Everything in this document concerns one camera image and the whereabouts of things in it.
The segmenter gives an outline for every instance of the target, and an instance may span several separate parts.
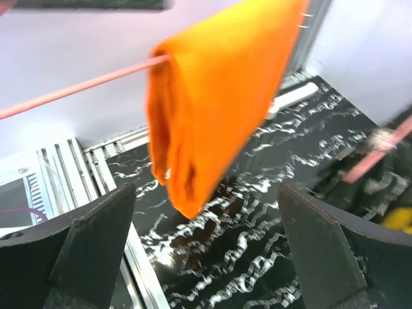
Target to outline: black and white marble pattern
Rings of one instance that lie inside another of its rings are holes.
[[[304,308],[279,217],[279,184],[313,187],[320,169],[375,127],[324,80],[312,82],[314,96],[250,137],[194,221],[153,178],[146,145],[108,159],[117,185],[136,184],[133,223],[171,308]]]

